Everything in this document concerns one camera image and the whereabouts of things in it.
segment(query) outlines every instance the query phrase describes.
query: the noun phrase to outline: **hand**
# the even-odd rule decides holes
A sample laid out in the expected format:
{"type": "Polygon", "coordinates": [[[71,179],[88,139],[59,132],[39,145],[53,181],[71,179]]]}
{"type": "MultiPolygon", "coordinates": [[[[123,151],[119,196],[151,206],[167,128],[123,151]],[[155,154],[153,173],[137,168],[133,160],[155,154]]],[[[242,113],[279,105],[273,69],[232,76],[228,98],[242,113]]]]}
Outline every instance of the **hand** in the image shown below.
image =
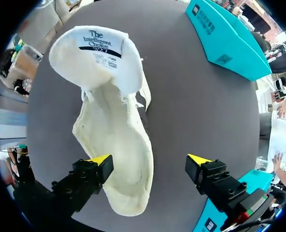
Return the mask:
{"type": "Polygon", "coordinates": [[[280,105],[278,106],[278,112],[277,112],[277,115],[279,118],[285,118],[286,116],[286,99],[283,100],[280,105]]]}
{"type": "Polygon", "coordinates": [[[283,154],[282,153],[277,153],[275,156],[274,156],[274,159],[273,159],[273,164],[274,164],[274,172],[276,173],[278,170],[280,170],[280,163],[282,161],[282,158],[283,158],[283,154]]]}

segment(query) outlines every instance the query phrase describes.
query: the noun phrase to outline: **teal packaging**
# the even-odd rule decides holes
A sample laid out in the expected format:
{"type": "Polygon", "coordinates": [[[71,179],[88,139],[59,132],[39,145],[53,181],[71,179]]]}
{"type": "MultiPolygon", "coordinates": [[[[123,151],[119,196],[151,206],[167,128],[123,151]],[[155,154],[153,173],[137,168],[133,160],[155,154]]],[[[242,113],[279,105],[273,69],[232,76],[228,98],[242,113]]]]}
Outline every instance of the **teal packaging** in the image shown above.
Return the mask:
{"type": "Polygon", "coordinates": [[[211,0],[192,0],[187,9],[209,62],[255,81],[271,68],[248,28],[211,0]]]}
{"type": "MultiPolygon", "coordinates": [[[[247,183],[247,193],[253,193],[257,188],[268,191],[271,185],[273,175],[262,171],[251,170],[239,179],[240,182],[247,183]]],[[[220,232],[227,216],[220,213],[210,199],[207,199],[204,210],[193,232],[220,232]]]]}

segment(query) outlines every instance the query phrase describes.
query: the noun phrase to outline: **printed label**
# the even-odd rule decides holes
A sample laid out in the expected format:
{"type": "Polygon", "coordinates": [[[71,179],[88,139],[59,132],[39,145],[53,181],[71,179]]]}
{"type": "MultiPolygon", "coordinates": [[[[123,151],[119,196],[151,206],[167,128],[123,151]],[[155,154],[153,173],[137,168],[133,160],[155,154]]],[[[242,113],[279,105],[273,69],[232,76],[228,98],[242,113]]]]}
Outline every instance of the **printed label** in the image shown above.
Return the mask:
{"type": "Polygon", "coordinates": [[[222,56],[220,56],[217,60],[216,63],[220,64],[220,65],[225,65],[227,64],[230,60],[232,60],[232,58],[226,54],[223,54],[222,56]]]}
{"type": "Polygon", "coordinates": [[[200,7],[197,4],[194,6],[192,13],[197,17],[198,21],[208,35],[215,30],[214,24],[210,21],[206,14],[200,10],[200,7]]]}
{"type": "Polygon", "coordinates": [[[118,67],[123,37],[96,30],[86,30],[76,35],[76,41],[81,50],[93,52],[98,64],[109,69],[118,67]]]}
{"type": "Polygon", "coordinates": [[[217,225],[210,218],[208,218],[205,222],[205,227],[209,230],[209,232],[213,232],[217,228],[217,225]]]}

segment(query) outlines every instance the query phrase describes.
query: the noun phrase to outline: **white shirt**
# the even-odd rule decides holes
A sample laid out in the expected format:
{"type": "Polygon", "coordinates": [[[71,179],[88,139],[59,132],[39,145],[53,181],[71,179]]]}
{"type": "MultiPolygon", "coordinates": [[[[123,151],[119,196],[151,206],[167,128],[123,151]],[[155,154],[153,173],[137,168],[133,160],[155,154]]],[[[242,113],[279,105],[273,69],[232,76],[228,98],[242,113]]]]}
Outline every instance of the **white shirt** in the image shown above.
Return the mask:
{"type": "Polygon", "coordinates": [[[9,158],[8,152],[0,151],[0,160],[6,160],[7,158],[9,158]]]}
{"type": "Polygon", "coordinates": [[[286,162],[286,117],[278,118],[277,111],[273,111],[268,161],[272,161],[278,152],[283,153],[282,162],[286,162]]]}

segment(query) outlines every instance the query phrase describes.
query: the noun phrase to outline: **screw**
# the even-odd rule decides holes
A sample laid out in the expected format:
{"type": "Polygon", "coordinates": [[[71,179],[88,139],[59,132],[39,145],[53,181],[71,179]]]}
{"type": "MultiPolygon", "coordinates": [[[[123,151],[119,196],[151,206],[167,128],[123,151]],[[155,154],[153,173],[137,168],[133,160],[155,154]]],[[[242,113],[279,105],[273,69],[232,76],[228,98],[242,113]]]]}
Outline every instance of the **screw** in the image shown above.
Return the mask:
{"type": "Polygon", "coordinates": [[[245,187],[247,187],[247,183],[246,182],[241,182],[240,187],[243,189],[245,187]]]}
{"type": "Polygon", "coordinates": [[[70,193],[72,193],[72,190],[71,190],[70,188],[67,188],[67,189],[65,190],[65,193],[70,194],[70,193]]]}

